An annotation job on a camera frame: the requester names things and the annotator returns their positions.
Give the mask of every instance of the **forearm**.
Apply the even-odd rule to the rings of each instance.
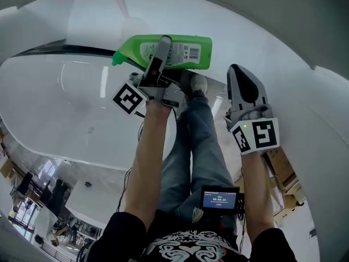
[[[272,201],[260,155],[251,153],[242,156],[242,168],[247,232],[253,243],[261,232],[274,226]]]
[[[63,229],[57,231],[57,232],[54,234],[54,236],[55,236],[55,237],[59,237],[59,236],[61,236],[61,235],[62,235],[65,231],[67,231],[67,230],[68,230],[68,227],[64,227]]]
[[[146,113],[143,132],[125,191],[125,212],[137,216],[147,229],[153,221],[160,196],[166,124],[166,116]]]

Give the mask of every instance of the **shoe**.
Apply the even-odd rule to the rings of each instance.
[[[206,90],[207,90],[206,77],[200,74],[195,74],[194,76],[192,76],[190,80],[190,86],[193,93],[195,91],[201,90],[203,94],[206,94]]]
[[[187,109],[188,109],[188,101],[189,101],[188,96],[184,95],[184,100],[183,100],[183,103],[182,103],[182,107],[180,109],[180,113],[176,114],[177,120],[179,120],[181,115],[187,111]]]

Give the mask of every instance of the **sleeve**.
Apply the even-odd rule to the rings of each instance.
[[[116,212],[110,218],[102,237],[89,248],[85,262],[137,259],[146,244],[146,227],[136,216]]]
[[[270,228],[261,232],[255,239],[252,245],[250,261],[294,262],[296,257],[284,233],[280,229]]]

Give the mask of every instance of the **digital display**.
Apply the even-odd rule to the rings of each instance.
[[[235,208],[235,201],[236,193],[205,191],[202,206],[211,209],[233,210]]]

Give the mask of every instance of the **hand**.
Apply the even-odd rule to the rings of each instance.
[[[158,100],[150,100],[146,103],[147,113],[146,115],[151,115],[161,120],[166,120],[169,118],[172,108],[165,106]]]

